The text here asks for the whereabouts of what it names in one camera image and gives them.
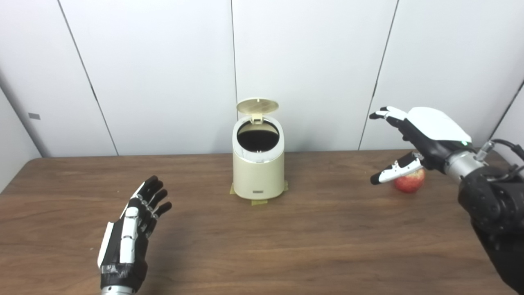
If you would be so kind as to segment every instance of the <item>cable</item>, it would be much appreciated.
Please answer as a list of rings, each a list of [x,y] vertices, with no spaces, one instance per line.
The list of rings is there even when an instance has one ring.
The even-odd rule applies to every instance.
[[[495,143],[500,143],[500,144],[503,144],[509,147],[517,156],[519,156],[519,158],[521,158],[524,161],[524,149],[522,149],[520,145],[511,143],[503,139],[492,139],[491,141]]]
[[[515,170],[512,170],[512,171],[504,174],[501,177],[488,178],[487,180],[489,182],[510,180],[510,179],[513,179],[515,176],[517,176],[522,170],[524,170],[524,166],[518,167]]]
[[[507,140],[504,140],[504,139],[492,139],[491,141],[503,144],[503,145],[509,147],[510,149],[514,149],[515,148],[515,144],[514,143],[511,143],[511,142],[509,142]]]

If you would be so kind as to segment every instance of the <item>trash can opening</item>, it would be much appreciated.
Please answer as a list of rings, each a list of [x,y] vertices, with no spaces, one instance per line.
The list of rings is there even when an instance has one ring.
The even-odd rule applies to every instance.
[[[238,143],[250,152],[267,152],[277,146],[280,134],[277,128],[268,121],[262,124],[244,123],[236,135]]]

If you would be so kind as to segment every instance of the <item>white wall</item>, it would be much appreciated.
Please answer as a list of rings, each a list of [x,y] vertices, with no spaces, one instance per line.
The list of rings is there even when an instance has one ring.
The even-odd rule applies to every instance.
[[[522,114],[524,113],[524,89],[521,89],[515,101],[504,116],[493,138],[505,139],[514,144],[524,146],[524,132],[522,131]],[[523,165],[524,162],[508,147],[498,144],[497,151],[508,163]]]
[[[27,163],[40,157],[15,111],[0,89],[0,193]]]
[[[396,0],[60,3],[122,155],[230,152],[248,97],[280,103],[288,151],[410,148],[367,120],[388,105],[441,109],[480,145],[524,79],[520,0],[400,0],[377,84]],[[116,154],[59,2],[0,2],[0,44],[44,155]]]
[[[0,1],[0,86],[44,156],[116,155],[56,0]]]
[[[120,155],[228,152],[230,0],[61,0]]]
[[[400,0],[370,112],[444,111],[482,145],[524,80],[524,1]],[[361,149],[411,148],[369,120]]]
[[[233,0],[238,99],[279,102],[287,151],[357,150],[396,0]]]

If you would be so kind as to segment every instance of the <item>trash can lid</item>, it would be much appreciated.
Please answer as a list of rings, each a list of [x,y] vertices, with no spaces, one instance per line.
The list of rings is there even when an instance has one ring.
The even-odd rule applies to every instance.
[[[278,103],[267,98],[254,97],[239,102],[236,109],[248,115],[269,114],[278,109]]]

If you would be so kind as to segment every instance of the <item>lid hinge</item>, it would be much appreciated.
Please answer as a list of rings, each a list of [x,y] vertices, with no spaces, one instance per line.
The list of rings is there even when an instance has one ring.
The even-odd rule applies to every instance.
[[[251,124],[261,125],[264,122],[262,114],[251,114]]]

